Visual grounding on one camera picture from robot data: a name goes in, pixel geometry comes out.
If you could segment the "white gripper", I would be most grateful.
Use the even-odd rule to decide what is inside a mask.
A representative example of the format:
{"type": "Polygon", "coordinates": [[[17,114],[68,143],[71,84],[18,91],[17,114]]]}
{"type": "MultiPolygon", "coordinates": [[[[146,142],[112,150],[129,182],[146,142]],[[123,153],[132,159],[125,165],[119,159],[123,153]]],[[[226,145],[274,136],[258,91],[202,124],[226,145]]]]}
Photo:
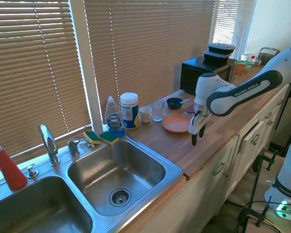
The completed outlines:
{"type": "Polygon", "coordinates": [[[192,145],[196,146],[198,136],[203,137],[206,128],[206,123],[211,118],[211,114],[204,116],[203,114],[195,114],[189,123],[188,132],[192,135],[192,145]]]}

